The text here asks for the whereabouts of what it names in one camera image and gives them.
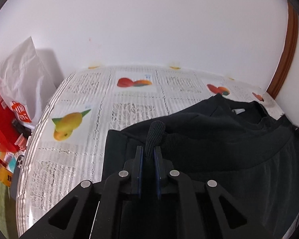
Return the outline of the black long-sleeve sweatshirt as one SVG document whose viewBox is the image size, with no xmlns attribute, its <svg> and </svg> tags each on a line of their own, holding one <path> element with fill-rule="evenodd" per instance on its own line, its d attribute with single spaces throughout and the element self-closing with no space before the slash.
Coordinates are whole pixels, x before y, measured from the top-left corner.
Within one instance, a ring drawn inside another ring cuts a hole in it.
<svg viewBox="0 0 299 239">
<path fill-rule="evenodd" d="M 299 213 L 299 134 L 286 116 L 272 118 L 260 103 L 220 94 L 180 112 L 109 130 L 102 178 L 123 169 L 138 146 L 192 180 L 215 180 L 275 238 Z"/>
</svg>

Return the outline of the fruit print table cover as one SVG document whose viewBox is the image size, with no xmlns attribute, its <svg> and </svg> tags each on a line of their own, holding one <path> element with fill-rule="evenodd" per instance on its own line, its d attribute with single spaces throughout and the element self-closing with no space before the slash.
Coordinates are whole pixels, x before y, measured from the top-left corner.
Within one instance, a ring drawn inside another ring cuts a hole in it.
<svg viewBox="0 0 299 239">
<path fill-rule="evenodd" d="M 220 94 L 285 116 L 262 89 L 194 70 L 114 66 L 67 77 L 47 104 L 27 148 L 17 192 L 24 234 L 83 180 L 99 182 L 109 130 L 169 116 Z"/>
</svg>

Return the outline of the orange box on floor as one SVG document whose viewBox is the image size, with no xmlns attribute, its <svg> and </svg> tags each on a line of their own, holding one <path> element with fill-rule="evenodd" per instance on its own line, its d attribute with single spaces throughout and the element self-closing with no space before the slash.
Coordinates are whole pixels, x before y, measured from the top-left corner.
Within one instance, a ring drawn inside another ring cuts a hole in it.
<svg viewBox="0 0 299 239">
<path fill-rule="evenodd" d="M 13 173 L 0 163 L 0 182 L 5 186 L 10 187 L 12 184 L 12 177 Z"/>
</svg>

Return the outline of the red paper gift bag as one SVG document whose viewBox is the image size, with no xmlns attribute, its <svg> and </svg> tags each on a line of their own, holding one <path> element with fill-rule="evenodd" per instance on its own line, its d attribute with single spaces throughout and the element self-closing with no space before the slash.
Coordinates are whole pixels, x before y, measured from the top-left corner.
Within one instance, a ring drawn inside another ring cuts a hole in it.
<svg viewBox="0 0 299 239">
<path fill-rule="evenodd" d="M 0 95 L 0 151 L 16 153 L 20 147 L 16 145 L 16 141 L 21 133 L 13 126 L 15 120 L 14 113 L 5 104 Z"/>
</svg>

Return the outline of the white plastic bag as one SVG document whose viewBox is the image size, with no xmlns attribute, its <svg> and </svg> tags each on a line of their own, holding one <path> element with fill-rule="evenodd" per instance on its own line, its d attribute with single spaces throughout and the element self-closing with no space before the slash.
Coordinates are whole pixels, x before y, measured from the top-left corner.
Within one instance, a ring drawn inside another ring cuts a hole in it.
<svg viewBox="0 0 299 239">
<path fill-rule="evenodd" d="M 19 122 L 34 129 L 55 93 L 31 37 L 0 62 L 0 95 Z"/>
</svg>

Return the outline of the brown wooden door frame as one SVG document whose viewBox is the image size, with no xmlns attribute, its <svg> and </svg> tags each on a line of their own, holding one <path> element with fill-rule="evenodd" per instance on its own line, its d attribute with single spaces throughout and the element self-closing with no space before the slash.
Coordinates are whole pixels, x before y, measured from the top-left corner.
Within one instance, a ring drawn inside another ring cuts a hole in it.
<svg viewBox="0 0 299 239">
<path fill-rule="evenodd" d="M 266 92 L 275 99 L 279 94 L 286 78 L 291 68 L 295 50 L 298 42 L 298 33 L 299 33 L 299 16 L 293 5 L 288 2 L 288 19 L 287 19 L 287 29 L 285 36 L 285 44 L 283 51 L 281 53 L 281 57 L 279 60 L 279 64 L 276 68 L 274 76 L 270 81 L 270 84 L 266 90 Z"/>
</svg>

